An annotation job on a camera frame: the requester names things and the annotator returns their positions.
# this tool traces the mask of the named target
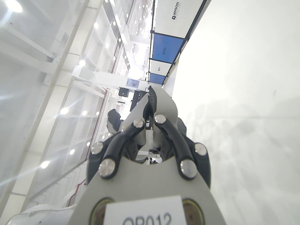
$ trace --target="ceiling beam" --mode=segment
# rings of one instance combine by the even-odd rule
[[[6,31],[10,32],[11,34],[15,35],[19,39],[23,40],[24,42],[26,42],[27,44],[29,44],[33,48],[35,48],[38,51],[42,52],[46,56],[48,56],[50,58],[54,58],[53,54],[51,54],[49,51],[45,50],[43,47],[39,46],[38,44],[36,44],[32,40],[30,40],[29,38],[27,38],[26,36],[24,36],[22,33],[18,32],[16,29],[14,29],[14,28],[12,28],[8,25],[5,25],[5,24],[2,25],[2,28],[5,29]]]
[[[31,66],[41,72],[53,74],[56,69],[55,63],[41,62],[3,41],[0,41],[0,52],[21,64]]]
[[[130,40],[133,44],[143,44],[146,46],[150,45],[150,38],[143,38],[141,36],[130,35]]]
[[[76,80],[75,80],[75,81],[74,81],[74,85],[75,85],[76,87],[80,88],[81,90],[88,91],[88,92],[90,92],[90,93],[93,93],[93,94],[95,94],[95,95],[97,95],[97,96],[100,96],[100,97],[104,98],[104,94],[102,94],[102,93],[96,91],[95,89],[93,89],[93,88],[91,88],[91,87],[85,85],[85,84],[84,84],[83,82],[81,82],[81,81],[76,81]]]

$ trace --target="silver screw cap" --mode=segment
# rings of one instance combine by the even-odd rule
[[[101,162],[98,172],[101,177],[108,177],[113,173],[115,168],[116,168],[115,161],[107,158]]]
[[[195,178],[197,174],[196,164],[192,160],[183,160],[180,162],[181,172],[188,178]]]
[[[207,154],[207,149],[202,143],[197,142],[195,143],[194,147],[195,147],[195,152],[198,155],[205,156]]]
[[[92,154],[99,154],[103,149],[103,143],[102,142],[97,142],[94,143],[91,147],[91,153]]]
[[[136,119],[133,121],[133,125],[135,128],[142,128],[144,126],[144,121],[141,119]]]
[[[164,122],[166,122],[166,117],[162,114],[156,115],[154,119],[158,124],[163,124]]]

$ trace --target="robotic hand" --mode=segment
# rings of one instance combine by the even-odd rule
[[[138,151],[146,144],[147,121],[153,129],[153,149],[163,160],[160,164],[136,161]],[[87,189],[79,203],[71,208],[72,212],[68,210],[68,225],[104,224],[108,203],[175,195],[180,195],[187,225],[226,225],[210,193],[207,149],[186,137],[186,127],[178,118],[175,103],[161,88],[150,87],[148,95],[122,122],[119,131],[106,141],[92,145],[86,175]],[[54,219],[47,220],[47,224],[53,224]],[[148,218],[146,222],[144,218],[128,221],[123,224],[156,224]],[[169,220],[166,224],[177,223]]]

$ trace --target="floor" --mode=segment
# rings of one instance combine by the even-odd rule
[[[299,224],[300,0],[212,0],[173,99],[226,222]]]

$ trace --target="blue panel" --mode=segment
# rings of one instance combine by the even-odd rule
[[[152,58],[172,63],[184,39],[154,34]]]
[[[165,78],[166,78],[165,76],[150,73],[150,80],[149,81],[152,82],[152,83],[163,84]]]

